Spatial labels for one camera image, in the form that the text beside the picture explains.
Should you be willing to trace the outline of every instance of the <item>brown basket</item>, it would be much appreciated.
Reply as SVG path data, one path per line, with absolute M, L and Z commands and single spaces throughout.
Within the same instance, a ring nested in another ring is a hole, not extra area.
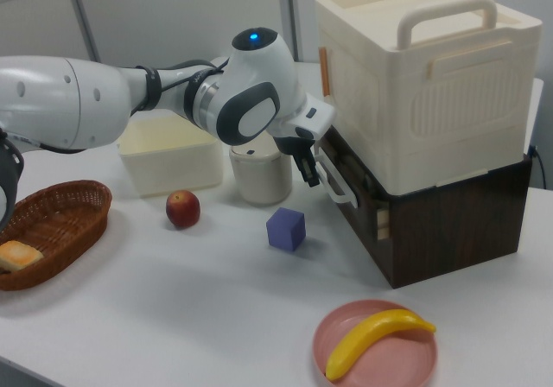
M 44 258 L 15 272 L 0 268 L 0 290 L 32 288 L 73 263 L 104 233 L 110 204 L 110 189 L 86 180 L 57 184 L 18 202 L 0 244 L 18 240 Z

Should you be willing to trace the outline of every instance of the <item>purple cube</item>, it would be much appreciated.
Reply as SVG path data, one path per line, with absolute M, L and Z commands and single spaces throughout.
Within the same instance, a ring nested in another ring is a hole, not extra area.
M 267 220 L 269 244 L 283 251 L 295 251 L 305 239 L 305 217 L 303 213 L 280 207 Z

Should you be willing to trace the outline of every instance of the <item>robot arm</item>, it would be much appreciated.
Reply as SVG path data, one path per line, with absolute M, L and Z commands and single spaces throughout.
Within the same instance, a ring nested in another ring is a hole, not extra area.
M 22 169 L 10 141 L 66 153 L 94 148 L 117 140 L 135 111 L 154 108 L 170 109 L 229 145 L 267 130 L 283 153 L 294 156 L 304 180 L 318 184 L 309 149 L 330 127 L 334 108 L 302 89 L 275 31 L 246 30 L 232 46 L 219 66 L 193 60 L 159 70 L 0 58 L 0 230 L 15 205 L 13 182 Z

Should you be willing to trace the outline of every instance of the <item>yellow banana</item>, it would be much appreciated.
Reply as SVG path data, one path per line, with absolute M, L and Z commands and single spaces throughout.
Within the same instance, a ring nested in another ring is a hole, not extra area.
M 435 332 L 433 324 L 407 309 L 389 309 L 365 318 L 333 349 L 328 357 L 325 376 L 330 381 L 344 376 L 369 346 L 385 335 L 408 329 Z

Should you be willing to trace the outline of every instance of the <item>slice of bread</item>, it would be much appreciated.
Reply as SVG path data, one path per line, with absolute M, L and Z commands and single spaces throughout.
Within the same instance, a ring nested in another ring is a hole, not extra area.
M 0 246 L 0 268 L 16 271 L 38 262 L 44 257 L 37 249 L 16 240 Z

